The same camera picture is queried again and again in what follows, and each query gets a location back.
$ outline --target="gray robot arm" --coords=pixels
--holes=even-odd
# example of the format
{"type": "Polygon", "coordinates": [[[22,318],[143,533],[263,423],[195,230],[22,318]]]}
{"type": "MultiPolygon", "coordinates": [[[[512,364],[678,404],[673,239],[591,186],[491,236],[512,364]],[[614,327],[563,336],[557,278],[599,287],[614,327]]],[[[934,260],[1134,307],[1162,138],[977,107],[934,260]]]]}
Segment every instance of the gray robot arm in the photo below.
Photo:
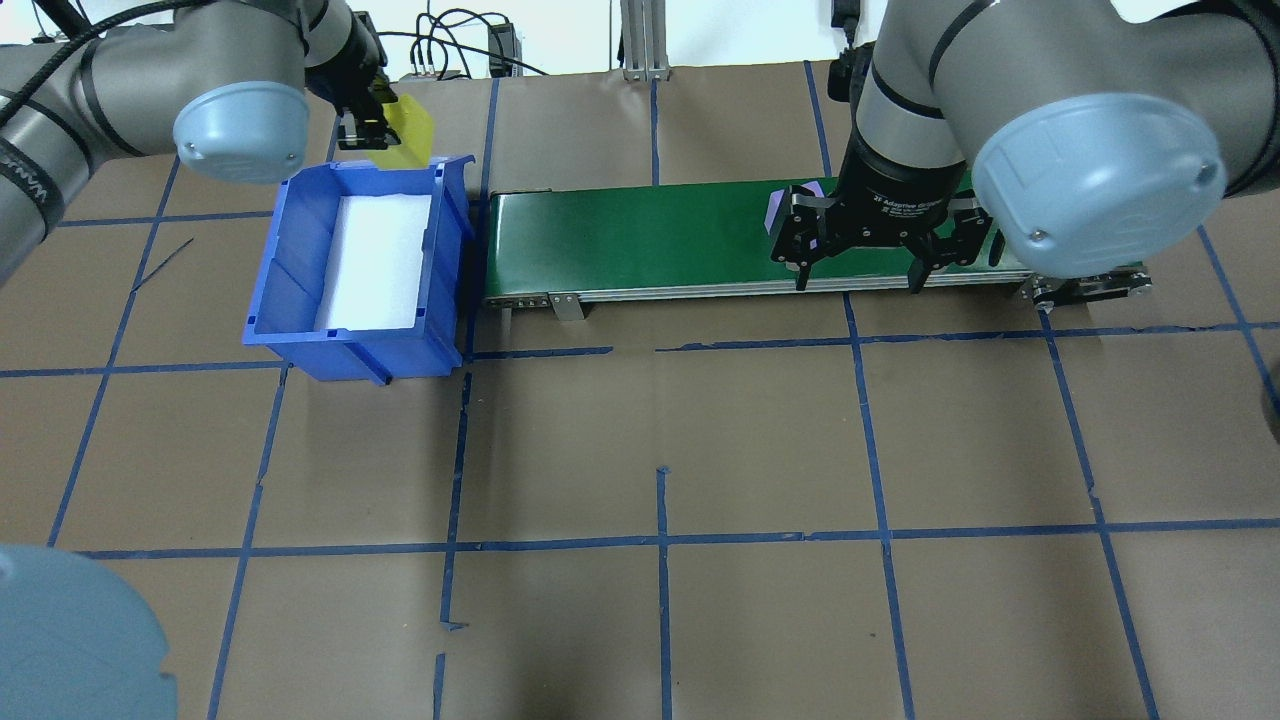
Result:
{"type": "MultiPolygon", "coordinates": [[[[0,283],[106,160],[172,152],[230,182],[274,183],[303,161],[302,88],[348,115],[344,146],[398,142],[396,95],[367,20],[343,0],[218,0],[174,27],[91,40],[0,124],[0,283]]],[[[0,47],[0,109],[61,45],[0,47]]]]}
{"type": "Polygon", "coordinates": [[[919,290],[973,263],[993,217],[1044,275],[1140,261],[1224,195],[1277,184],[1277,59],[1270,0],[1139,24],[1110,0],[891,0],[873,53],[846,56],[854,131],[836,192],[787,191],[774,259],[803,284],[845,249],[904,245],[919,290]],[[966,169],[975,200],[956,196],[966,169]]]}

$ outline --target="blue tape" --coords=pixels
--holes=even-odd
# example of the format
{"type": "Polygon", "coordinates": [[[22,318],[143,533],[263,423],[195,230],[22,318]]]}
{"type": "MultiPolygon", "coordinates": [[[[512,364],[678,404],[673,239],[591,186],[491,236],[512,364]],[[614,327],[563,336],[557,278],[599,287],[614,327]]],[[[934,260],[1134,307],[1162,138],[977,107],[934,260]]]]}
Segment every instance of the blue tape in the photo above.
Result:
{"type": "Polygon", "coordinates": [[[102,375],[106,368],[44,368],[38,370],[0,370],[4,378],[64,378],[74,375],[102,375]]]}
{"type": "Polygon", "coordinates": [[[262,506],[262,486],[253,486],[253,500],[248,506],[248,520],[244,523],[244,539],[241,541],[239,562],[236,564],[236,582],[232,584],[232,598],[227,606],[227,621],[223,624],[223,641],[218,646],[218,665],[214,667],[214,687],[209,693],[209,712],[206,720],[216,720],[218,706],[223,698],[223,680],[227,676],[227,659],[232,652],[232,635],[236,634],[236,616],[239,614],[239,600],[244,592],[244,574],[248,571],[248,559],[253,547],[253,530],[257,528],[257,511],[262,506]]]}
{"type": "Polygon", "coordinates": [[[284,386],[289,379],[289,366],[280,368],[280,383],[275,387],[275,400],[271,401],[271,419],[266,423],[266,441],[262,442],[262,459],[257,464],[257,482],[266,477],[271,464],[271,448],[275,447],[275,428],[280,421],[280,407],[284,405],[284,386]]]}
{"type": "Polygon", "coordinates": [[[658,81],[649,81],[649,142],[653,150],[653,184],[660,184],[658,161],[658,81]]]}
{"type": "Polygon", "coordinates": [[[453,569],[457,561],[458,516],[462,512],[462,474],[467,457],[467,411],[471,406],[471,383],[474,375],[467,373],[462,380],[462,407],[458,410],[458,445],[453,454],[453,489],[449,496],[449,551],[444,555],[444,578],[440,582],[440,623],[452,630],[465,625],[452,620],[453,612],[453,569]]]}
{"type": "MultiPolygon", "coordinates": [[[[160,195],[160,205],[156,208],[156,217],[164,215],[164,209],[169,205],[169,195],[173,192],[174,179],[178,177],[178,163],[177,155],[173,159],[173,164],[169,167],[169,177],[164,183],[164,192],[160,195]]],[[[147,269],[147,260],[151,258],[151,249],[155,247],[156,233],[160,232],[160,223],[151,223],[151,232],[147,233],[147,242],[142,247],[142,256],[138,259],[137,270],[133,273],[133,283],[131,288],[137,288],[138,282],[142,279],[143,273],[147,269]]],[[[76,483],[79,480],[81,468],[84,465],[84,454],[88,451],[90,438],[93,437],[93,427],[97,424],[97,414],[102,410],[102,397],[106,396],[106,384],[111,379],[110,370],[115,365],[115,359],[120,354],[120,342],[124,341],[124,331],[129,325],[129,315],[133,314],[133,304],[137,300],[137,290],[131,290],[129,296],[124,300],[124,310],[120,313],[120,323],[115,327],[115,337],[111,340],[111,352],[106,357],[106,366],[104,368],[102,379],[97,383],[97,395],[93,396],[93,405],[88,411],[88,420],[84,421],[84,432],[81,434],[81,442],[76,447],[76,460],[72,461],[70,473],[67,475],[67,484],[63,487],[63,497],[58,502],[58,512],[54,515],[54,523],[49,529],[49,539],[45,544],[54,547],[58,544],[58,536],[63,532],[63,523],[67,521],[67,509],[70,507],[72,495],[76,492],[76,483]]]]}
{"type": "Polygon", "coordinates": [[[813,105],[813,122],[818,127],[818,149],[822,150],[822,174],[831,177],[831,155],[827,152],[827,128],[822,124],[822,105],[818,102],[818,86],[813,81],[813,63],[804,61],[804,77],[809,82],[809,102],[813,105]]]}
{"type": "Polygon", "coordinates": [[[90,560],[193,560],[201,557],[239,557],[238,547],[191,547],[168,550],[81,550],[90,560]]]}
{"type": "Polygon", "coordinates": [[[936,334],[879,334],[867,336],[858,340],[859,345],[878,345],[893,342],[922,342],[928,340],[941,340],[947,342],[970,342],[983,340],[1030,340],[1043,337],[1041,331],[991,331],[969,333],[936,333],[936,334]]]}
{"type": "Polygon", "coordinates": [[[703,350],[758,350],[768,347],[831,347],[849,345],[847,337],[814,337],[800,340],[736,340],[723,342],[687,342],[680,347],[659,347],[654,352],[698,352],[703,350]]]}
{"type": "Polygon", "coordinates": [[[143,275],[141,281],[138,281],[137,283],[134,283],[133,292],[137,292],[140,287],[147,284],[147,281],[150,281],[151,278],[156,277],[156,273],[159,273],[160,270],[163,270],[164,266],[168,265],[170,260],[173,260],[174,258],[177,258],[179,252],[182,252],[188,246],[191,246],[192,242],[196,242],[195,237],[192,237],[187,242],[183,242],[182,245],[178,246],[177,250],[174,250],[173,252],[170,252],[164,260],[160,260],[160,264],[156,265],[156,269],[151,270],[150,273],[147,273],[146,275],[143,275]]]}
{"type": "Polygon", "coordinates": [[[255,547],[250,551],[253,557],[342,557],[347,555],[430,555],[448,552],[449,543],[444,542],[404,542],[385,544],[314,544],[314,546],[283,546],[283,547],[255,547]]]}
{"type": "Polygon", "coordinates": [[[1184,530],[1262,530],[1280,528],[1280,518],[1230,518],[1224,520],[1148,520],[1108,523],[1112,533],[1171,533],[1184,530]]]}
{"type": "Polygon", "coordinates": [[[1262,357],[1262,350],[1258,348],[1258,341],[1253,337],[1249,322],[1244,318],[1244,309],[1240,306],[1240,300],[1235,296],[1235,290],[1231,288],[1231,281],[1226,277],[1226,269],[1222,268],[1222,261],[1219,260],[1217,251],[1213,250],[1213,242],[1208,237],[1208,231],[1204,229],[1204,225],[1201,225],[1197,228],[1197,232],[1201,236],[1201,242],[1204,243],[1204,252],[1208,252],[1210,263],[1213,264],[1213,272],[1217,274],[1217,282],[1222,286],[1226,301],[1231,305],[1231,313],[1235,314],[1235,320],[1240,323],[1240,333],[1244,336],[1244,343],[1249,346],[1249,355],[1253,356],[1253,364],[1262,378],[1262,387],[1266,388],[1267,395],[1271,397],[1271,409],[1276,415],[1280,415],[1280,392],[1277,392],[1275,380],[1271,378],[1267,361],[1262,357]]]}
{"type": "Polygon", "coordinates": [[[477,541],[457,543],[458,552],[530,552],[540,550],[591,550],[598,547],[644,547],[660,544],[654,536],[609,536],[540,541],[477,541]]]}
{"type": "Polygon", "coordinates": [[[1220,325],[1151,325],[1147,328],[1073,328],[1065,331],[1055,329],[1053,334],[1057,337],[1111,337],[1135,334],[1220,333],[1236,332],[1239,329],[1240,325],[1236,323],[1224,323],[1220,325]]]}
{"type": "Polygon", "coordinates": [[[476,291],[474,297],[468,299],[467,334],[462,348],[463,360],[468,365],[475,361],[476,319],[479,318],[480,297],[484,295],[485,275],[489,272],[489,243],[485,240],[489,237],[489,172],[493,165],[493,138],[498,127],[498,88],[500,83],[500,78],[493,78],[489,87],[489,117],[485,120],[484,131],[484,168],[480,169],[480,208],[476,211],[476,237],[480,241],[476,243],[476,268],[472,270],[477,275],[475,278],[476,291]]]}
{"type": "Polygon", "coordinates": [[[1098,532],[1096,524],[1070,525],[993,525],[987,528],[908,528],[893,530],[893,539],[1016,538],[1043,536],[1084,536],[1098,532]]]}
{"type": "Polygon", "coordinates": [[[849,323],[850,347],[854,351],[854,379],[858,384],[858,406],[863,419],[863,434],[867,442],[867,461],[872,475],[872,495],[876,500],[876,527],[881,538],[881,559],[884,565],[884,591],[888,600],[888,619],[893,630],[893,652],[897,656],[897,680],[902,691],[902,712],[908,720],[915,720],[915,698],[911,693],[911,673],[906,662],[906,639],[902,633],[902,610],[897,600],[897,573],[893,569],[892,532],[888,524],[888,509],[884,505],[884,487],[881,482],[879,454],[876,450],[876,429],[872,424],[872,405],[867,395],[867,374],[863,364],[863,347],[858,336],[858,319],[849,293],[844,293],[845,320],[849,323]]]}
{"type": "Polygon", "coordinates": [[[1116,561],[1115,547],[1111,544],[1111,533],[1107,530],[1106,514],[1102,511],[1102,500],[1098,498],[1094,486],[1093,465],[1089,462],[1089,454],[1084,446],[1084,433],[1080,430],[1079,416],[1075,413],[1075,401],[1071,400],[1071,388],[1066,382],[1066,370],[1062,368],[1062,356],[1057,350],[1053,325],[1050,324],[1048,315],[1039,313],[1041,329],[1044,331],[1044,345],[1048,347],[1050,360],[1053,364],[1053,374],[1057,378],[1057,391],[1062,397],[1062,407],[1066,411],[1066,420],[1071,428],[1071,441],[1075,443],[1075,455],[1080,462],[1080,473],[1084,477],[1084,488],[1089,496],[1089,505],[1093,509],[1093,520],[1097,525],[1098,538],[1102,541],[1102,555],[1107,562],[1107,574],[1111,577],[1111,589],[1115,591],[1116,607],[1120,611],[1120,624],[1124,626],[1125,639],[1129,643],[1129,655],[1133,659],[1134,671],[1138,675],[1138,688],[1142,691],[1142,702],[1147,708],[1148,720],[1158,720],[1160,711],[1156,707],[1156,696],[1151,689],[1151,679],[1147,676],[1147,662],[1142,656],[1142,646],[1138,643],[1138,630],[1133,624],[1133,615],[1129,611],[1129,597],[1124,589],[1124,580],[1120,578],[1120,565],[1116,561]]]}
{"type": "Polygon", "coordinates": [[[435,656],[435,679],[431,683],[431,720],[440,720],[444,706],[444,653],[435,656]]]}
{"type": "Polygon", "coordinates": [[[248,218],[270,218],[270,210],[246,210],[242,213],[205,213],[197,215],[165,215],[150,218],[100,218],[93,220],[63,220],[60,228],[92,228],[102,225],[150,225],[152,223],[200,223],[205,220],[243,220],[248,218]]]}
{"type": "Polygon", "coordinates": [[[671,675],[671,571],[667,542],[667,477],[671,468],[658,468],[658,632],[662,662],[662,720],[672,720],[671,675]]]}
{"type": "Polygon", "coordinates": [[[280,360],[239,360],[228,363],[174,363],[164,365],[115,365],[104,369],[110,375],[138,375],[147,373],[209,373],[230,370],[278,370],[287,368],[280,360]]]}
{"type": "MultiPolygon", "coordinates": [[[[1217,520],[1147,520],[1107,523],[1111,533],[1176,533],[1204,530],[1280,529],[1280,518],[1225,518],[1217,520]]],[[[892,530],[893,539],[957,539],[1083,536],[1098,532],[1097,524],[1066,525],[991,525],[973,528],[904,528],[892,530]]],[[[538,552],[550,550],[591,550],[602,547],[657,547],[687,544],[762,544],[780,542],[861,542],[881,539],[879,530],[820,530],[814,533],[689,533],[658,536],[609,536],[540,541],[413,542],[374,544],[275,546],[250,550],[252,557],[340,557],[347,555],[434,555],[456,552],[538,552]]],[[[83,550],[93,560],[173,560],[238,557],[234,547],[193,547],[163,550],[83,550]]]]}
{"type": "Polygon", "coordinates": [[[800,532],[788,533],[687,533],[680,536],[664,536],[667,544],[748,544],[771,542],[804,542],[805,534],[800,532]]]}
{"type": "Polygon", "coordinates": [[[548,350],[504,350],[492,352],[475,352],[474,360],[521,360],[526,357],[581,357],[584,355],[608,355],[613,352],[612,345],[599,347],[557,347],[548,350]]]}
{"type": "Polygon", "coordinates": [[[111,368],[41,368],[35,370],[0,370],[4,378],[63,378],[77,375],[137,375],[145,373],[201,373],[209,370],[274,370],[279,360],[247,360],[230,363],[177,363],[168,365],[115,365],[111,368]]]}

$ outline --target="blue bin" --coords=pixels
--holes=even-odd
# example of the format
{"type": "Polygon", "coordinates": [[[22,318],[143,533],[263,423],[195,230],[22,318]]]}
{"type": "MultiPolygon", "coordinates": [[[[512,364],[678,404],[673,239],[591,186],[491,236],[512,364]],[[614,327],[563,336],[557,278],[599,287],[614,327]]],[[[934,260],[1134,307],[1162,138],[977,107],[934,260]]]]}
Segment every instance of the blue bin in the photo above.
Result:
{"type": "Polygon", "coordinates": [[[475,240],[462,168],[471,155],[433,158],[421,170],[379,170],[369,161],[307,168],[280,184],[244,324],[244,345],[264,345],[317,380],[448,375],[454,347],[463,242],[475,240]],[[431,197],[422,233],[417,316],[402,329],[315,329],[338,205],[344,196],[431,197]]]}

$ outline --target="yellow block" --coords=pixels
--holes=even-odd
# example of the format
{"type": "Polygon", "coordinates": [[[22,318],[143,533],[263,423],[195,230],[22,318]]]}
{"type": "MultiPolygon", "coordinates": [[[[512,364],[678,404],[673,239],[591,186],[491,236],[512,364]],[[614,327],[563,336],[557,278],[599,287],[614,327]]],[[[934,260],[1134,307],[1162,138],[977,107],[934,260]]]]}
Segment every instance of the yellow block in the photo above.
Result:
{"type": "Polygon", "coordinates": [[[383,105],[383,113],[401,143],[387,150],[366,150],[369,159],[383,170],[410,170],[430,165],[435,119],[426,108],[407,94],[401,94],[398,101],[383,105]]]}

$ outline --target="white foam insert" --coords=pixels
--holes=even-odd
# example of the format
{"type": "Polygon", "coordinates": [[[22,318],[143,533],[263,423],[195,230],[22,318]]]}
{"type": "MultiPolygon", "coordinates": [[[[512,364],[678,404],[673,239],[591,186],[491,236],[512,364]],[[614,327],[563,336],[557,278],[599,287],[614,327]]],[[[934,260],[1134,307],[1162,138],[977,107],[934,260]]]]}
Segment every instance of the white foam insert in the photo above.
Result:
{"type": "Polygon", "coordinates": [[[342,199],[315,329],[413,327],[430,213],[429,195],[342,199]]]}

